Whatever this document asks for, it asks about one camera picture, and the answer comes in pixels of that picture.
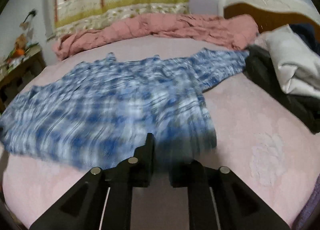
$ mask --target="metal screw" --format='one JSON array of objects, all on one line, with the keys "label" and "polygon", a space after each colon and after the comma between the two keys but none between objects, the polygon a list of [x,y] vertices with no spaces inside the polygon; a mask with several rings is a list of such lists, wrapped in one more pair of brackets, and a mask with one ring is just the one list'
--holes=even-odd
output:
[{"label": "metal screw", "polygon": [[99,174],[101,171],[101,169],[99,167],[94,167],[90,170],[90,172],[93,174],[93,175],[97,175]]},{"label": "metal screw", "polygon": [[136,158],[136,157],[131,157],[128,159],[128,163],[131,163],[131,164],[135,164],[137,163],[139,160]]},{"label": "metal screw", "polygon": [[230,172],[230,169],[226,166],[223,166],[220,168],[221,173],[228,174]]}]

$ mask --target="blue and white shirt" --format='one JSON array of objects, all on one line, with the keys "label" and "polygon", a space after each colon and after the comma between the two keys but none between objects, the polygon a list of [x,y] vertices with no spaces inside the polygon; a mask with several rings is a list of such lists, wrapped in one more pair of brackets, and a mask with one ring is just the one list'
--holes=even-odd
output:
[{"label": "blue and white shirt", "polygon": [[243,71],[247,51],[202,49],[187,58],[116,62],[110,53],[60,80],[19,94],[0,117],[10,153],[78,168],[116,166],[156,140],[164,160],[216,146],[202,91]]}]

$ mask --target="wooden headboard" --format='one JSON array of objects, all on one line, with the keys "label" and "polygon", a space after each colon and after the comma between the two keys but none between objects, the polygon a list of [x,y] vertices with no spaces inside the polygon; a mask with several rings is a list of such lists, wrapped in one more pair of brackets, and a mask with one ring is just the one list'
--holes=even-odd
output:
[{"label": "wooden headboard", "polygon": [[272,31],[286,24],[311,23],[316,30],[316,38],[320,41],[320,26],[303,14],[270,12],[246,3],[233,4],[224,8],[224,18],[226,19],[245,13],[251,15],[256,21],[259,33]]},{"label": "wooden headboard", "polygon": [[249,14],[256,21],[259,32],[272,31],[280,26],[311,23],[320,41],[320,15],[310,4],[301,0],[220,0],[219,14],[224,18]]}]

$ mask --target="black jacket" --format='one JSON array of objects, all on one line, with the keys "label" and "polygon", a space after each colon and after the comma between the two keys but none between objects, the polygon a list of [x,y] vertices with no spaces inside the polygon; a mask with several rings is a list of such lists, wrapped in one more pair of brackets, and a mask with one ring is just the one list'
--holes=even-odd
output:
[{"label": "black jacket", "polygon": [[312,51],[320,55],[320,43],[316,40],[316,32],[312,24],[290,24],[290,28]]},{"label": "black jacket", "polygon": [[248,50],[250,55],[245,63],[250,79],[298,117],[312,133],[320,132],[320,100],[285,94],[280,88],[269,52],[256,45],[249,46]]}]

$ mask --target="white pillow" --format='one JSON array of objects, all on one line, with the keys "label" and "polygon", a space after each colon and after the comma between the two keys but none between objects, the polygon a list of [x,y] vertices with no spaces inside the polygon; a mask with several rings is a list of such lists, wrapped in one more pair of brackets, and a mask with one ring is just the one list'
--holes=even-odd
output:
[{"label": "white pillow", "polygon": [[273,31],[263,32],[263,33],[259,34],[258,37],[255,39],[254,44],[269,51],[269,48],[267,47],[267,44],[266,44],[266,37],[270,34],[275,34],[278,32],[293,33],[289,24],[286,24],[286,25],[283,25],[279,28],[274,29]]},{"label": "white pillow", "polygon": [[295,33],[270,33],[266,45],[282,91],[320,99],[320,57]]}]

